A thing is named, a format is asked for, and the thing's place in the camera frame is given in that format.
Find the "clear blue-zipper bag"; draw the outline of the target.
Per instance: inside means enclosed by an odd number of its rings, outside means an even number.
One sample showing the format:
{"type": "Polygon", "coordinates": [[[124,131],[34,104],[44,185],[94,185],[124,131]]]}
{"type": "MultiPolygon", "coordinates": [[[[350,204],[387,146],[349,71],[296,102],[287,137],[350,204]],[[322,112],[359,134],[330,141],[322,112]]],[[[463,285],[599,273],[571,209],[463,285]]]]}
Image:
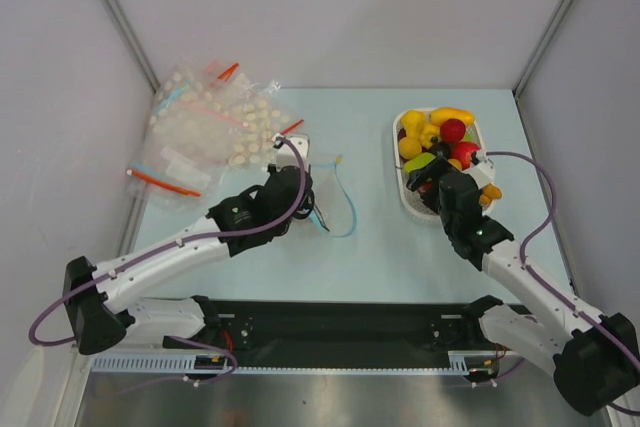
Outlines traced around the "clear blue-zipper bag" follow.
{"type": "Polygon", "coordinates": [[[310,222],[329,238],[345,239],[353,235],[358,225],[355,204],[341,177],[341,154],[319,153],[310,157],[310,174],[315,195],[310,222]]]}

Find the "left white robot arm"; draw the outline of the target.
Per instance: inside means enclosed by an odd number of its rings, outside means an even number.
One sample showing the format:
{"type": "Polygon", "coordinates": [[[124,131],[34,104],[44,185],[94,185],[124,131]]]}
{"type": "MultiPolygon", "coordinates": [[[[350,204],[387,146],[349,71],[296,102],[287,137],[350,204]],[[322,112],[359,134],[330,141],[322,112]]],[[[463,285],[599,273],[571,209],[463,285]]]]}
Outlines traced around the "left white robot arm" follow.
{"type": "Polygon", "coordinates": [[[94,355],[118,344],[228,346],[229,336],[208,297],[147,294],[195,267],[268,244],[312,209],[307,170],[270,166],[268,173],[264,184],[221,201],[191,226],[140,252],[98,264],[86,257],[69,262],[64,307],[79,352],[94,355]]]}

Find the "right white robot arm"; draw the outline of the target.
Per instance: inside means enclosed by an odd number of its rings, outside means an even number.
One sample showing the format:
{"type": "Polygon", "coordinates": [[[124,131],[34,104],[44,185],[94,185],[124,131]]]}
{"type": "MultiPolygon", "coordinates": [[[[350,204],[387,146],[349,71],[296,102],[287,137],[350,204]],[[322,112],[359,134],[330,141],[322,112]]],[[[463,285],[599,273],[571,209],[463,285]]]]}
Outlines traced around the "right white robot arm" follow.
{"type": "Polygon", "coordinates": [[[590,416],[639,385],[639,347],[633,323],[597,308],[560,288],[526,255],[526,245],[486,215],[480,203],[494,180],[488,153],[473,153],[470,168],[458,170],[437,157],[407,174],[415,192],[431,187],[423,204],[440,218],[453,250],[477,270],[510,291],[528,314],[489,297],[481,313],[461,323],[463,340],[473,348],[490,342],[510,348],[548,374],[578,413],[590,416]]]}

